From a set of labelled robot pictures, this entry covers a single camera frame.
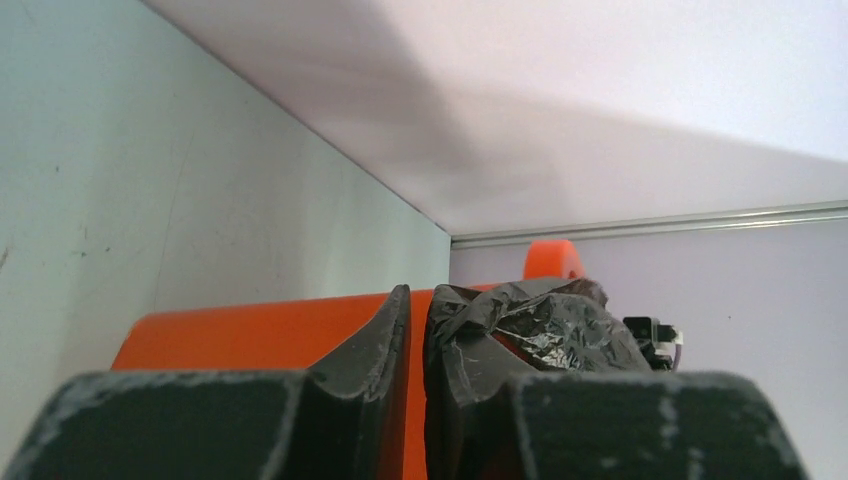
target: metal strip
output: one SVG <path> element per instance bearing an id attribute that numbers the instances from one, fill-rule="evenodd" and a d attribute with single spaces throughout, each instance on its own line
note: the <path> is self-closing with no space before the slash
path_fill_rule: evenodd
<path id="1" fill-rule="evenodd" d="M 792 205 L 788 207 L 648 218 L 623 222 L 589 223 L 544 229 L 455 235 L 451 241 L 451 249 L 462 250 L 466 248 L 519 245 L 530 243 L 534 240 L 556 238 L 589 240 L 594 238 L 633 237 L 671 232 L 777 227 L 833 220 L 848 220 L 848 200 Z"/>

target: gray wall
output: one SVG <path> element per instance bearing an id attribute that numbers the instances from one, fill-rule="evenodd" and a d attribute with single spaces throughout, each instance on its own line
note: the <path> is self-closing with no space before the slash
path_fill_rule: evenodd
<path id="1" fill-rule="evenodd" d="M 141 2 L 0 2 L 0 39 L 0 469 L 151 311 L 447 280 L 447 234 Z"/>
<path id="2" fill-rule="evenodd" d="M 683 370 L 755 380 L 813 478 L 844 478 L 848 222 L 575 242 L 617 316 L 680 326 Z M 516 280 L 527 246 L 458 250 L 451 282 Z"/>

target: orange ring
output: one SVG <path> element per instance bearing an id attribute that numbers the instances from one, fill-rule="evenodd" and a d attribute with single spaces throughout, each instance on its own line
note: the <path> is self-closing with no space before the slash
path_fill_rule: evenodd
<path id="1" fill-rule="evenodd" d="M 524 262 L 524 279 L 541 277 L 581 278 L 586 269 L 574 244 L 568 240 L 533 242 Z"/>

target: orange object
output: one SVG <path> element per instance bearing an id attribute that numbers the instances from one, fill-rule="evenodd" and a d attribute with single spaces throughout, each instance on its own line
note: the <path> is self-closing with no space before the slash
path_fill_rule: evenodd
<path id="1" fill-rule="evenodd" d="M 570 242 L 533 244 L 525 279 L 583 276 Z M 488 290 L 495 285 L 474 287 Z M 130 331 L 113 370 L 261 370 L 307 368 L 353 335 L 387 294 L 302 300 L 148 315 Z M 412 344 L 403 478 L 424 480 L 424 328 L 432 290 L 412 292 Z"/>
<path id="2" fill-rule="evenodd" d="M 582 278 L 586 269 L 574 244 L 568 240 L 533 242 L 524 262 L 524 279 L 541 277 Z"/>

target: black plastic bag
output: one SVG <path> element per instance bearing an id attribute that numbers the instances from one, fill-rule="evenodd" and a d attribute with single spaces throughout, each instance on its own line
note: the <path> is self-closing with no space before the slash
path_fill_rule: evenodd
<path id="1" fill-rule="evenodd" d="M 491 335 L 539 370 L 650 372 L 606 301 L 588 279 L 524 280 L 488 292 L 440 285 L 428 314 L 425 358 L 437 358 L 456 337 Z"/>

